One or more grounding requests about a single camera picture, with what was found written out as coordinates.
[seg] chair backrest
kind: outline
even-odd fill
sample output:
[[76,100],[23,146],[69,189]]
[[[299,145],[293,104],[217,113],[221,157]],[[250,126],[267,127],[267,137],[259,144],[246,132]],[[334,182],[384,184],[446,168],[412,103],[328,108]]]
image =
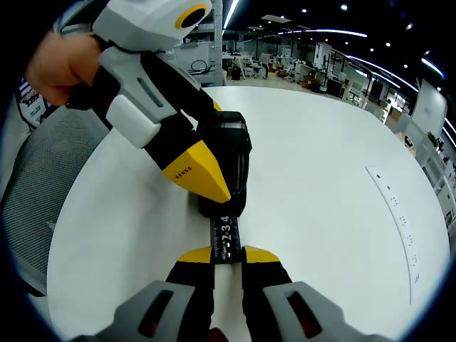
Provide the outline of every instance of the chair backrest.
[[1,202],[1,221],[19,275],[42,294],[58,214],[106,134],[93,111],[59,108],[30,135],[16,158]]
[[425,165],[431,156],[434,145],[430,142],[427,137],[428,134],[423,132],[421,128],[406,114],[402,114],[393,127],[394,133],[404,132],[409,136],[416,149],[415,159],[421,167]]
[[451,191],[450,183],[445,176],[443,177],[442,187],[437,194],[437,198],[439,200],[440,207],[442,208],[445,223],[449,226],[456,218],[456,201]]

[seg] white table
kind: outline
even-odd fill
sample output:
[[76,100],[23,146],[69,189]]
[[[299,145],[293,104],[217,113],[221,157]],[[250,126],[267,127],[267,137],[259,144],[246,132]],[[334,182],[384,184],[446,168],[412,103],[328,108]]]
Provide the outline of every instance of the white table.
[[[370,113],[290,90],[207,88],[224,110],[242,112],[253,150],[243,244],[275,253],[344,310],[349,324],[392,338],[434,294],[449,261],[442,211],[424,173]],[[366,172],[390,180],[413,227],[421,284],[409,304],[398,229]],[[113,130],[81,170],[62,208],[48,263],[51,318],[64,338],[107,326],[119,304],[164,280],[176,259],[209,245],[195,197],[161,174]],[[239,266],[217,266],[215,313],[230,341],[248,341]]]

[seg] potted plant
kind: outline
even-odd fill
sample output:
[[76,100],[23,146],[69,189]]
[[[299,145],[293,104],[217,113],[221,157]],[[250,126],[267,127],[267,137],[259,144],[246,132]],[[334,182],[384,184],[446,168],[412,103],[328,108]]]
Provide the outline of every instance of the potted plant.
[[430,142],[434,145],[434,147],[439,146],[438,140],[435,138],[435,136],[431,132],[427,132],[427,136],[428,136]]

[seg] black ceiling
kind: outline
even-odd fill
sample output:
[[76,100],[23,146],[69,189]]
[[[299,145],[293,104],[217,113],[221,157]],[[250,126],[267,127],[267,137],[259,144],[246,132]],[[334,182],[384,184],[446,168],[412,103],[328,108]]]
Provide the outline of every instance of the black ceiling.
[[[232,0],[223,0],[225,22]],[[341,4],[347,4],[348,10],[342,11]],[[452,18],[450,3],[444,4],[437,0],[421,5],[417,1],[272,1],[272,0],[239,0],[236,11],[227,27],[228,30],[251,31],[248,26],[262,25],[263,33],[283,32],[283,28],[301,30],[297,25],[311,29],[339,29],[365,33],[367,38],[349,36],[340,33],[290,33],[282,37],[310,43],[317,40],[328,43],[347,55],[356,56],[371,63],[382,66],[392,73],[415,85],[416,78],[425,78],[435,87],[443,87],[442,93],[450,95],[452,74],[450,57],[453,28],[450,28]],[[261,17],[271,14],[285,16],[290,22],[268,24]],[[405,27],[412,23],[413,27],[406,31]],[[421,62],[424,52],[430,50],[426,58],[431,60],[447,76],[443,80]],[[401,90],[410,97],[416,93],[407,85],[395,80],[401,85]]]

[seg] gray mesh chair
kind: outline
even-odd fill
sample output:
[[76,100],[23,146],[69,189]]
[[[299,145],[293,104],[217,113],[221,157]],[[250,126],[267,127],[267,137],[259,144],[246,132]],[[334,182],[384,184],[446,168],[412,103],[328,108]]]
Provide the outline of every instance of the gray mesh chair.
[[78,173],[108,129],[91,110],[59,108],[23,144],[1,202],[21,278],[46,294],[53,229]]

